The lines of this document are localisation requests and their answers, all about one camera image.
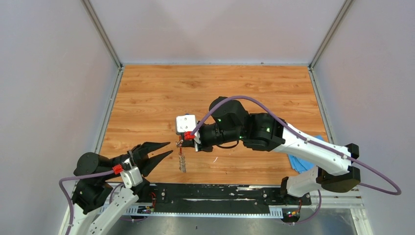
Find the red handled metal key holder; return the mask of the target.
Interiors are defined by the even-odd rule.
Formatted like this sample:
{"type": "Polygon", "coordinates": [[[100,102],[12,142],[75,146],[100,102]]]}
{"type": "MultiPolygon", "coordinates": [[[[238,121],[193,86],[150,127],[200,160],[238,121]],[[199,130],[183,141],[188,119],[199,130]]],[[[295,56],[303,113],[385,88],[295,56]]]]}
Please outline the red handled metal key holder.
{"type": "Polygon", "coordinates": [[[186,162],[185,162],[185,155],[184,155],[184,152],[183,152],[182,144],[183,144],[183,139],[182,139],[181,136],[179,136],[179,140],[176,143],[176,146],[179,150],[179,153],[178,153],[178,155],[179,155],[179,170],[182,173],[186,173],[186,162]]]}

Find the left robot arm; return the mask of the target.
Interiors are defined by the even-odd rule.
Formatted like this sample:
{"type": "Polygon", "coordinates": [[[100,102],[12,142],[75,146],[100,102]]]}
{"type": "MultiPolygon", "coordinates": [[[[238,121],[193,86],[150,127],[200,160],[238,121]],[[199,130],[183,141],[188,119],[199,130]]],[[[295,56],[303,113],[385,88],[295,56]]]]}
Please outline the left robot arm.
{"type": "Polygon", "coordinates": [[[107,158],[94,152],[83,154],[73,176],[59,180],[69,205],[63,235],[105,235],[135,202],[156,196],[146,177],[171,150],[151,157],[168,142],[144,142],[125,154],[107,158]]]}

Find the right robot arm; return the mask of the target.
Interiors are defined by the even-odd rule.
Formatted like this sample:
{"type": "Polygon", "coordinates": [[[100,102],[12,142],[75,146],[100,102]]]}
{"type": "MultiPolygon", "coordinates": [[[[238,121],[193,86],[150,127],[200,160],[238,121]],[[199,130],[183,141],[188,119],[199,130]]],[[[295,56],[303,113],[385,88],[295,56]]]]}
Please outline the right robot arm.
{"type": "Polygon", "coordinates": [[[286,153],[313,163],[311,170],[282,179],[279,197],[288,205],[311,191],[344,193],[361,182],[360,169],[352,166],[354,144],[337,146],[305,134],[244,95],[214,100],[184,138],[200,148],[242,141],[254,151],[286,153]]]}

